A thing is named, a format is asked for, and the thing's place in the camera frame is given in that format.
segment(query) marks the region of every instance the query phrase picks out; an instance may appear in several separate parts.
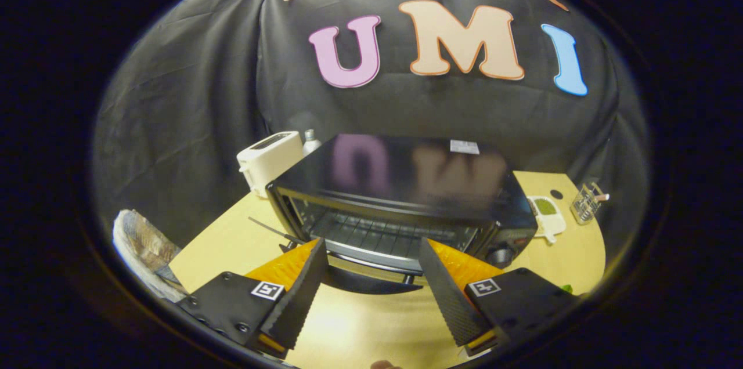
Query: label on oven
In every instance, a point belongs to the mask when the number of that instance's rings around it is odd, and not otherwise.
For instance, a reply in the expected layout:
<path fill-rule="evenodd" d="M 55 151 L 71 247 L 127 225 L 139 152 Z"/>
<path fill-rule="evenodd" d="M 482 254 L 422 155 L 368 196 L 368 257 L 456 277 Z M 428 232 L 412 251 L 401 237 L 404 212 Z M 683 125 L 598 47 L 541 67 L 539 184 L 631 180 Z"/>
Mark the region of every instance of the label on oven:
<path fill-rule="evenodd" d="M 477 143 L 463 142 L 462 140 L 452 140 L 449 150 L 455 153 L 480 154 Z"/>

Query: toaster oven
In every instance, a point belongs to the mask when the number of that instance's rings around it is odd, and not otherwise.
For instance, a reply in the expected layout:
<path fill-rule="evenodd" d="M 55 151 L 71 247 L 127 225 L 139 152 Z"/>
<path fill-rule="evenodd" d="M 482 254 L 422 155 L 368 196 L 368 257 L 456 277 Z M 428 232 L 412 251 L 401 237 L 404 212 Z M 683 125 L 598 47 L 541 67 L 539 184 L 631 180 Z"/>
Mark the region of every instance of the toaster oven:
<path fill-rule="evenodd" d="M 339 134 L 266 190 L 297 239 L 409 276 L 422 237 L 503 268 L 537 229 L 503 155 L 477 142 Z"/>

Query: pink letter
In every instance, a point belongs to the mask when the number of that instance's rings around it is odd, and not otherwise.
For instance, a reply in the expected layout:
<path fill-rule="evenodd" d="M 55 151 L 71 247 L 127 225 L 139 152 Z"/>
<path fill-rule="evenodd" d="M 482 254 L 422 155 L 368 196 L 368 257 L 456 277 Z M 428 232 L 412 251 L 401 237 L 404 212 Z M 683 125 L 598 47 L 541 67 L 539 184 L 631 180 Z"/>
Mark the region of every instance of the pink letter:
<path fill-rule="evenodd" d="M 318 67 L 323 79 L 335 87 L 359 87 L 368 84 L 379 73 L 379 45 L 375 27 L 382 22 L 377 15 L 367 15 L 351 20 L 348 29 L 356 32 L 361 52 L 361 63 L 357 68 L 343 68 L 338 60 L 335 38 L 338 27 L 329 26 L 310 35 L 310 43 L 315 46 Z"/>

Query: blue letter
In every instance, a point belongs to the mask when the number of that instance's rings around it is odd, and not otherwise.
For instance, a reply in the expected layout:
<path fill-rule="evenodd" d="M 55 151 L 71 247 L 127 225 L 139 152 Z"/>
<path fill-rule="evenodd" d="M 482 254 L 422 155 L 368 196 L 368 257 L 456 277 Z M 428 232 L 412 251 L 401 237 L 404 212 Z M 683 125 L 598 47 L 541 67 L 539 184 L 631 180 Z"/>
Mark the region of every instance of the blue letter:
<path fill-rule="evenodd" d="M 573 95 L 586 96 L 589 89 L 580 77 L 580 66 L 578 65 L 578 54 L 575 52 L 575 38 L 567 32 L 551 26 L 542 24 L 542 30 L 552 38 L 552 44 L 557 52 L 557 63 L 560 64 L 560 73 L 555 76 L 555 85 Z"/>

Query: toaster oven window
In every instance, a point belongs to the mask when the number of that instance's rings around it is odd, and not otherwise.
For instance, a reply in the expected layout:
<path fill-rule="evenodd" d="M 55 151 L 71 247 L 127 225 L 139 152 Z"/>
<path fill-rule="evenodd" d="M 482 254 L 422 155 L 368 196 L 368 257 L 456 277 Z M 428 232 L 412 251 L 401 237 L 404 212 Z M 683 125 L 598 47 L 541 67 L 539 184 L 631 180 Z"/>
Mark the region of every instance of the toaster oven window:
<path fill-rule="evenodd" d="M 475 239 L 480 229 L 468 226 L 427 226 L 360 216 L 313 204 L 305 200 L 292 202 L 302 222 L 302 231 L 310 239 L 324 237 L 369 252 L 416 259 L 420 237 L 428 237 L 462 252 Z"/>

